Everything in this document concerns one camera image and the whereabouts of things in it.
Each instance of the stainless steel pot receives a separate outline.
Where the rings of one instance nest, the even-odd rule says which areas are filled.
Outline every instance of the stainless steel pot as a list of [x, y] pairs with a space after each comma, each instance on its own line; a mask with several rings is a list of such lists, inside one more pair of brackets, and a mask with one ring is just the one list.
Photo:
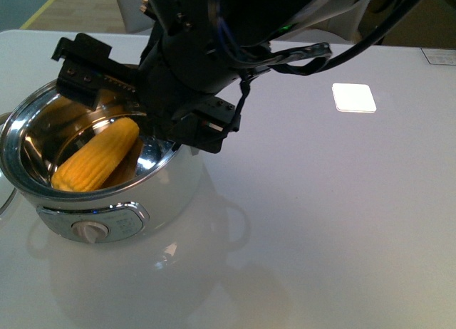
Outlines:
[[[51, 176], [94, 135], [121, 117], [140, 139], [110, 181], [94, 192], [62, 192]], [[89, 243], [117, 241], [173, 220], [194, 194], [202, 160], [192, 148], [152, 136], [145, 111], [128, 97], [103, 91], [88, 110], [56, 92], [55, 81], [12, 112], [1, 132], [6, 178], [57, 234]]]

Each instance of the yellow corn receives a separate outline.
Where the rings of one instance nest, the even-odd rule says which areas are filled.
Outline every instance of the yellow corn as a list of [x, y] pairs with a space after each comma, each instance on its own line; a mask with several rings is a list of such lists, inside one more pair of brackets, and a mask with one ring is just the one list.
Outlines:
[[51, 178], [52, 187], [67, 192], [99, 189], [126, 156], [139, 135], [128, 117], [116, 120], [66, 160]]

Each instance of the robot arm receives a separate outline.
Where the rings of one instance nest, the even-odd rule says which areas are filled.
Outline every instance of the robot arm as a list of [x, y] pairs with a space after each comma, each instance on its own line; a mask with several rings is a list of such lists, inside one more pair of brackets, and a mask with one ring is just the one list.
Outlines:
[[[343, 13], [360, 0], [149, 1], [148, 11], [157, 21], [137, 68], [110, 60], [109, 46], [80, 34], [74, 42], [62, 38], [54, 53], [57, 60], [66, 57], [58, 85], [62, 93], [92, 107], [100, 89], [131, 91], [147, 108], [156, 137], [208, 152], [219, 152], [223, 139], [239, 129], [254, 78], [271, 69], [310, 75], [354, 54], [330, 60], [327, 43], [272, 53], [269, 41]], [[311, 61], [302, 67], [288, 64], [305, 59]], [[90, 88], [68, 73], [74, 67], [94, 80]], [[91, 76], [91, 71], [98, 74]], [[242, 97], [237, 105], [215, 96], [238, 79]]]

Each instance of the table surface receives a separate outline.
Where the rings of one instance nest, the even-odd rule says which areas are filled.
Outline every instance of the table surface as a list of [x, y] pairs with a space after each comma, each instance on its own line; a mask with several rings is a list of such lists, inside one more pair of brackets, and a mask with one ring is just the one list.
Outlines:
[[[0, 33], [2, 112], [56, 78], [62, 36]], [[94, 36], [123, 63], [147, 42]], [[17, 195], [0, 220], [0, 328], [454, 328], [455, 80], [392, 47], [263, 75], [240, 132], [202, 153], [195, 197], [153, 235], [69, 241]], [[369, 85], [377, 111], [337, 111], [333, 83]]]

